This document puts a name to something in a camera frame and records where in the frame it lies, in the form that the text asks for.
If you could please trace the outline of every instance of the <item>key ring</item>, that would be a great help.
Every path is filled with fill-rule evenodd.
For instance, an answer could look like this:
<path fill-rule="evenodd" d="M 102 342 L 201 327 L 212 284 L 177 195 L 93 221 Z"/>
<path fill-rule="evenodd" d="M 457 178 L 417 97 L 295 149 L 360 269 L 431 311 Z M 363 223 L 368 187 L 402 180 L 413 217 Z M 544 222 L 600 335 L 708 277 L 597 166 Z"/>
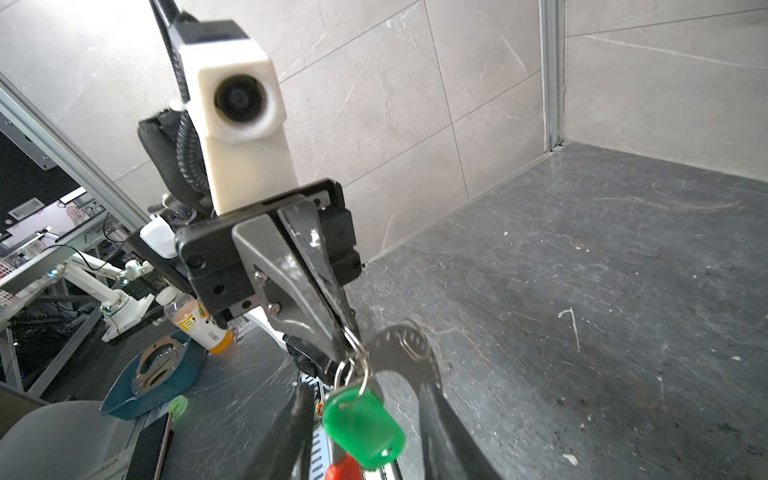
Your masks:
<path fill-rule="evenodd" d="M 370 362 L 370 359 L 368 358 L 368 353 L 366 352 L 365 347 L 362 345 L 362 342 L 360 342 L 360 340 L 355 336 L 353 331 L 350 330 L 349 327 L 347 326 L 344 327 L 344 337 L 352 346 L 352 349 L 354 350 L 354 355 L 349 356 L 346 359 L 339 362 L 339 367 L 336 369 L 336 375 L 333 378 L 333 388 L 338 389 L 341 386 L 341 374 L 347 362 L 349 362 L 349 373 L 347 374 L 347 378 L 344 382 L 344 385 L 346 386 L 349 383 L 356 366 L 355 359 L 360 359 L 362 361 L 363 378 L 362 378 L 362 385 L 360 386 L 360 391 L 357 393 L 357 396 L 361 396 L 366 391 L 366 387 L 368 386 L 369 379 L 373 377 L 373 371 L 371 370 L 371 362 Z"/>

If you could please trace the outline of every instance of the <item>camera lens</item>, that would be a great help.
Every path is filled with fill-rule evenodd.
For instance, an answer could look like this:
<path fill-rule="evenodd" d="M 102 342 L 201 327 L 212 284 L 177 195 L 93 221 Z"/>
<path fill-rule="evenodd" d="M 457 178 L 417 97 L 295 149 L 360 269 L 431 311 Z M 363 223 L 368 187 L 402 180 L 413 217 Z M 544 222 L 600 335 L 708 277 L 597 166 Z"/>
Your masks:
<path fill-rule="evenodd" d="M 261 113 L 259 82 L 248 75 L 229 77 L 216 90 L 215 104 L 231 120 L 252 121 Z"/>

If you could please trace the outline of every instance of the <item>bottle label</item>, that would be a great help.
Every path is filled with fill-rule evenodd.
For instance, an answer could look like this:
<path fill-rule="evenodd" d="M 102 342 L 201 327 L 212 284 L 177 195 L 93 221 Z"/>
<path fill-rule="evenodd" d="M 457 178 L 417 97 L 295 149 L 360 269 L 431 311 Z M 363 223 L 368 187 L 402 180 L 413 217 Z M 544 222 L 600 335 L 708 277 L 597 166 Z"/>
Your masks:
<path fill-rule="evenodd" d="M 197 308 L 177 325 L 207 350 L 218 345 L 227 333 L 214 322 L 214 319 L 210 318 L 208 312 L 199 303 Z"/>

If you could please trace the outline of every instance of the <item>white bottle cap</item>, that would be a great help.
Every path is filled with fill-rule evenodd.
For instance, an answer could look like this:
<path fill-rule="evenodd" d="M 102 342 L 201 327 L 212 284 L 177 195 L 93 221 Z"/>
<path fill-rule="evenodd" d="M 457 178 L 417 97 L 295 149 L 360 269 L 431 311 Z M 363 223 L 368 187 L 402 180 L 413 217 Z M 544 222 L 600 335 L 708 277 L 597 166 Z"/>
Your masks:
<path fill-rule="evenodd" d="M 175 286 L 166 286 L 154 299 L 157 300 L 160 305 L 166 306 L 168 303 L 173 302 L 174 298 L 176 298 L 176 295 L 179 293 L 179 289 Z"/>

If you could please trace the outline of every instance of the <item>red object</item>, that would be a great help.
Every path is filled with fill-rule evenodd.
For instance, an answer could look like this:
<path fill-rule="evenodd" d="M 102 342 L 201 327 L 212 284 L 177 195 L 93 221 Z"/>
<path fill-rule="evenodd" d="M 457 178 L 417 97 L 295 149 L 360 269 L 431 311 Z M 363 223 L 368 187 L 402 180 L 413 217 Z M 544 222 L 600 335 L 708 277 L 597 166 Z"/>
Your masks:
<path fill-rule="evenodd" d="M 357 460 L 347 455 L 338 465 L 328 467 L 326 480 L 362 480 L 362 468 Z"/>

